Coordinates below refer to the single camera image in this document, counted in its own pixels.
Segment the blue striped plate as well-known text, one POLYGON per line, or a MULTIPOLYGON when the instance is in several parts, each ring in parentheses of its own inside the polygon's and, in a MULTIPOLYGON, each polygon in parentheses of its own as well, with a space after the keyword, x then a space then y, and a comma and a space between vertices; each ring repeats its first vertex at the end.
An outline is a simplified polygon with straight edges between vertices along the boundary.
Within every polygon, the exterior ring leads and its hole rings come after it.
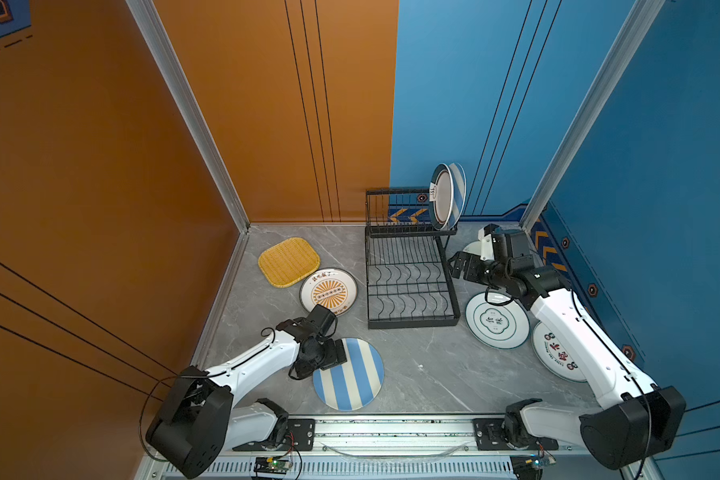
POLYGON ((384 365, 379 352, 367 341, 343 339, 347 361, 313 375, 318 398, 329 408, 356 411, 368 406, 380 393, 384 379, 384 365))
POLYGON ((464 168, 458 163, 449 165, 453 183, 453 202, 450 216, 450 226, 455 227, 458 223, 466 203, 467 183, 464 168))

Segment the black wire dish rack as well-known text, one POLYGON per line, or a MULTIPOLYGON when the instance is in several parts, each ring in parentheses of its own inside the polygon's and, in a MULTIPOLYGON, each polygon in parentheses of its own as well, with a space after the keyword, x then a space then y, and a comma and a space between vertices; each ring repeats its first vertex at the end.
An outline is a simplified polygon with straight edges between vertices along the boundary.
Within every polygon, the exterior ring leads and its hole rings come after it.
POLYGON ((446 255, 456 229, 433 225, 429 192, 368 190, 365 213, 368 328, 456 325, 460 308, 446 255))

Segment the green red rimmed plate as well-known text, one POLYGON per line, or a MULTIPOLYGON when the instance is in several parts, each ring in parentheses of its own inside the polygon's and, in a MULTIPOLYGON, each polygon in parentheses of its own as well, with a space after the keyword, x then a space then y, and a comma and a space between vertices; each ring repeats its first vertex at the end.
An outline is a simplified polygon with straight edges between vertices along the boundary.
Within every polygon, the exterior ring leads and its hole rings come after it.
POLYGON ((432 175, 429 185, 429 214, 432 225, 437 230, 450 229, 454 183, 448 165, 439 164, 432 175))

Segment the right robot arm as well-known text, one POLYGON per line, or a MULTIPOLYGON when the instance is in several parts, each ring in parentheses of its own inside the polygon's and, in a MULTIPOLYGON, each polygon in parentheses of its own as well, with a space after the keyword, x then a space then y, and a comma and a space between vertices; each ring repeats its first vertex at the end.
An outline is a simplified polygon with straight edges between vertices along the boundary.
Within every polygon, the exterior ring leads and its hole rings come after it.
POLYGON ((578 445, 610 470, 669 450, 686 409, 681 393, 660 387, 615 345, 562 272, 542 264, 524 231, 489 224, 479 240, 491 254, 455 253, 448 261, 452 277, 485 286, 483 301, 498 293, 504 305, 522 305, 571 355, 598 403, 589 412, 537 398, 511 404, 505 442, 515 449, 541 438, 578 445))

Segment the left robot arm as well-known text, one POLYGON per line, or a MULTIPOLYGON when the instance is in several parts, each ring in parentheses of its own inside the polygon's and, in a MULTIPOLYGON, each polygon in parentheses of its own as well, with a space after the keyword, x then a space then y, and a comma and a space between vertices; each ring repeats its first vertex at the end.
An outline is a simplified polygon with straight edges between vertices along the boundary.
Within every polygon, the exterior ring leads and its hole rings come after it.
POLYGON ((295 439, 283 407, 267 398, 238 403, 281 370, 301 381, 343 365, 347 352, 334 336, 336 324, 336 315, 317 305, 305 317, 263 328, 262 341, 231 360, 208 369, 189 366, 167 378, 170 389, 158 412, 138 428, 145 453, 195 479, 222 452, 250 443, 292 452, 295 439))

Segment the white floral plate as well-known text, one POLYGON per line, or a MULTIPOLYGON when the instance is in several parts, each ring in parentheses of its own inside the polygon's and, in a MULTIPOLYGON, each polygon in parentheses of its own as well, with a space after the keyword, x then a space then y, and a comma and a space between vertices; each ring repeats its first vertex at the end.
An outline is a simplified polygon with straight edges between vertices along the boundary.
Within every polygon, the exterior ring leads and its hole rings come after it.
POLYGON ((481 260, 486 260, 487 256, 484 253, 485 243, 482 240, 474 241, 469 243, 463 248, 463 251, 468 254, 477 255, 481 260))

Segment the white green emblem plate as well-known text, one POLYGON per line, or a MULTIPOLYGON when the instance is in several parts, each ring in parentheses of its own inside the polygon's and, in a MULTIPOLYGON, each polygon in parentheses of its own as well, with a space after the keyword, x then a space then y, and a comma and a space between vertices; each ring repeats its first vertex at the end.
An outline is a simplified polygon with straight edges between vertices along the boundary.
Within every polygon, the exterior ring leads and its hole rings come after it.
POLYGON ((497 291, 473 296, 467 303, 465 314, 472 334, 493 348, 517 348, 530 333, 526 310, 516 300, 497 291))

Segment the orange sunburst round plate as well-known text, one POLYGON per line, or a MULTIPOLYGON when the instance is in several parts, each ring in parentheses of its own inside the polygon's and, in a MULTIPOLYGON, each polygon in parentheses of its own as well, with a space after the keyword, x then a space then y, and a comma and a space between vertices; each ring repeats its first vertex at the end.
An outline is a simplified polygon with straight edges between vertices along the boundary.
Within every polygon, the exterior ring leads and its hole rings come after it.
POLYGON ((355 278, 339 268, 325 268, 308 276, 300 288, 300 301, 306 311, 321 305, 335 315, 346 313, 358 297, 355 278))

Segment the yellow woven square plate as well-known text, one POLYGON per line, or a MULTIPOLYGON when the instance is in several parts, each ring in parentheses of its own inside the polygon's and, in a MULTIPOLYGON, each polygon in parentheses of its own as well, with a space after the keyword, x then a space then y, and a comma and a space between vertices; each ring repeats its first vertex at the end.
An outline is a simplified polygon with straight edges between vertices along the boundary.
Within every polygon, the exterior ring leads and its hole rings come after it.
POLYGON ((265 250, 257 264, 272 286, 287 288, 315 272, 320 257, 305 239, 291 237, 265 250))

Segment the white plate red characters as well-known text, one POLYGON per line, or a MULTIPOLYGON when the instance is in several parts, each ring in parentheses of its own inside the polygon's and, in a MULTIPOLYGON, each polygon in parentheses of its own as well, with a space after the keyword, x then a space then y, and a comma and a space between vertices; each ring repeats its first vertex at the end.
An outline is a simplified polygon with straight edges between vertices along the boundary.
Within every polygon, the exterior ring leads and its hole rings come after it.
POLYGON ((543 323, 536 324, 531 340, 537 358, 551 373, 571 382, 586 382, 574 358, 543 323))

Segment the left circuit board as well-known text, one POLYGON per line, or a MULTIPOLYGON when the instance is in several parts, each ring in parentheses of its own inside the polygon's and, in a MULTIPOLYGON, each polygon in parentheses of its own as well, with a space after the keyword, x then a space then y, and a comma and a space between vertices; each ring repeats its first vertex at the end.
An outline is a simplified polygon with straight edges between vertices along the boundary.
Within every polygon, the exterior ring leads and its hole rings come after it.
POLYGON ((281 457, 256 457, 252 468, 253 479, 285 479, 294 473, 294 463, 281 457))

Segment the right circuit board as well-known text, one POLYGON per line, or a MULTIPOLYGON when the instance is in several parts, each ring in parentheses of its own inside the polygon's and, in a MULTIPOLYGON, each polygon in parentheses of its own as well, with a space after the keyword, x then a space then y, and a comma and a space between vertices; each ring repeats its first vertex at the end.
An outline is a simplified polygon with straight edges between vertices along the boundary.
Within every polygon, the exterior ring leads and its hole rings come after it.
POLYGON ((517 480, 541 480, 544 469, 557 463, 553 455, 513 456, 510 461, 517 480))

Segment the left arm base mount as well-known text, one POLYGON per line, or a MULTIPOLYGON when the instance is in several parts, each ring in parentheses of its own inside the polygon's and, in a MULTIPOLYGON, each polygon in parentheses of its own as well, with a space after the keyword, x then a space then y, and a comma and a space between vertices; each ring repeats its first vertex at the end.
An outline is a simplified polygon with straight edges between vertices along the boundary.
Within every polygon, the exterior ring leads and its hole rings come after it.
POLYGON ((313 449, 316 420, 314 418, 289 418, 286 426, 275 429, 271 438, 263 442, 248 442, 234 447, 236 452, 286 452, 294 446, 299 452, 313 449))

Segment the aluminium front rail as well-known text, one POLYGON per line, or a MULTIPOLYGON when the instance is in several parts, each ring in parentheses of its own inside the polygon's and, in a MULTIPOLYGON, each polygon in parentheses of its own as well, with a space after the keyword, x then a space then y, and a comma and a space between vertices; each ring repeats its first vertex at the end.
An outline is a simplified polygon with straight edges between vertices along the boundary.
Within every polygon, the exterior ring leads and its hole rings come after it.
MULTIPOLYGON (((547 437, 559 444, 585 448, 603 466, 616 470, 658 452, 655 439, 658 425, 637 400, 595 414, 579 415, 551 408, 531 399, 510 406, 504 416, 515 434, 547 437)), ((439 444, 454 445, 462 437, 474 443, 472 420, 462 416, 349 418, 339 416, 316 420, 315 440, 328 449, 374 448, 378 455, 400 450, 433 449, 439 444)))

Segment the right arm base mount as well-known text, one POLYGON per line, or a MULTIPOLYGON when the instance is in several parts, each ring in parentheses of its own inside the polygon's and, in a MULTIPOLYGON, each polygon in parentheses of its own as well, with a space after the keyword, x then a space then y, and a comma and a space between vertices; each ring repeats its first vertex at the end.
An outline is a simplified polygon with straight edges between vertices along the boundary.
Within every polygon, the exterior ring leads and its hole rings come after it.
POLYGON ((498 417, 475 418, 472 420, 472 427, 479 451, 555 451, 560 447, 558 441, 551 438, 512 433, 505 425, 505 420, 498 417))

